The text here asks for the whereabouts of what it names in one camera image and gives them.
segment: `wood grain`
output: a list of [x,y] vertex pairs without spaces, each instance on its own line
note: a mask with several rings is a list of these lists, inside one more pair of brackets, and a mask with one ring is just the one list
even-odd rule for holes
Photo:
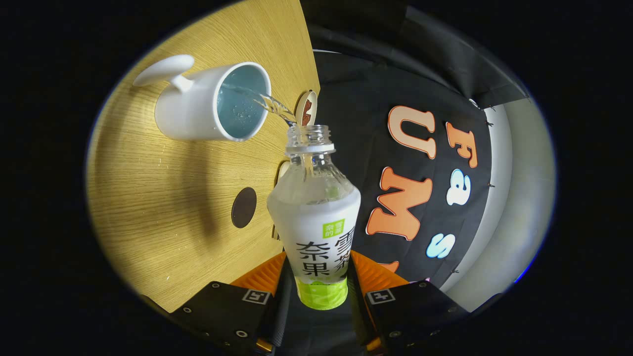
[[[191,54],[191,71],[255,61],[272,94],[294,109],[320,90],[298,0],[248,0],[181,30],[147,54],[108,98],[92,135],[87,196],[97,238],[136,291],[172,312],[210,281],[230,283],[282,250],[271,239],[266,199],[285,159],[287,125],[269,116],[244,143],[174,141],[154,121],[167,83],[132,87],[149,65]],[[231,223],[237,193],[258,197],[246,227]]]

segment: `white letter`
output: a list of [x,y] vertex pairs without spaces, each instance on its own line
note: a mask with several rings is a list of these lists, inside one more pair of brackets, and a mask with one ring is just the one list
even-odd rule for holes
[[427,247],[427,256],[444,258],[451,253],[453,245],[455,245],[455,235],[448,234],[444,237],[444,234],[437,234],[433,236],[429,247]]
[[461,170],[456,169],[451,174],[451,187],[446,193],[446,203],[464,205],[470,197],[470,177],[464,176]]

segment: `bottle neck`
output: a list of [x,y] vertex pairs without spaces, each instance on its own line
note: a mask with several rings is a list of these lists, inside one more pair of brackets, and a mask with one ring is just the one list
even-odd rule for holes
[[320,168],[333,165],[332,157],[328,152],[302,153],[297,155],[289,155],[291,165],[306,165],[313,168]]
[[335,152],[334,144],[330,141],[330,130],[326,125],[293,125],[288,129],[287,135],[288,143],[285,152],[288,157]]

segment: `water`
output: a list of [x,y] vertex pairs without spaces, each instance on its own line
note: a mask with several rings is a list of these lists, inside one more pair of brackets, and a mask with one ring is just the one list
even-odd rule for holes
[[[227,95],[227,92],[232,92],[233,94],[237,94],[238,96],[246,98],[250,102],[256,103],[257,105],[261,106],[262,108],[264,108],[264,110],[273,113],[280,118],[283,118],[289,127],[297,124],[297,119],[294,117],[294,114],[285,105],[279,102],[279,100],[261,92],[257,92],[241,86],[235,86],[226,82],[222,83],[222,86],[220,88],[220,95],[218,96],[218,107],[223,104],[221,103],[221,98]],[[238,108],[237,106],[234,106],[232,109],[234,118],[238,122],[240,122],[240,120],[243,118],[251,118],[252,116],[254,116],[252,113],[249,113],[249,111],[251,110],[245,110],[244,108]]]

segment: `plastic bottle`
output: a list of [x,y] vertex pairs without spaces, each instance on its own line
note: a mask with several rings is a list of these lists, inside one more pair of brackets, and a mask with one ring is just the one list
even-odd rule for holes
[[360,192],[332,163],[325,125],[288,129],[291,165],[268,197],[268,211],[284,244],[299,298],[328,310],[348,293],[346,273]]

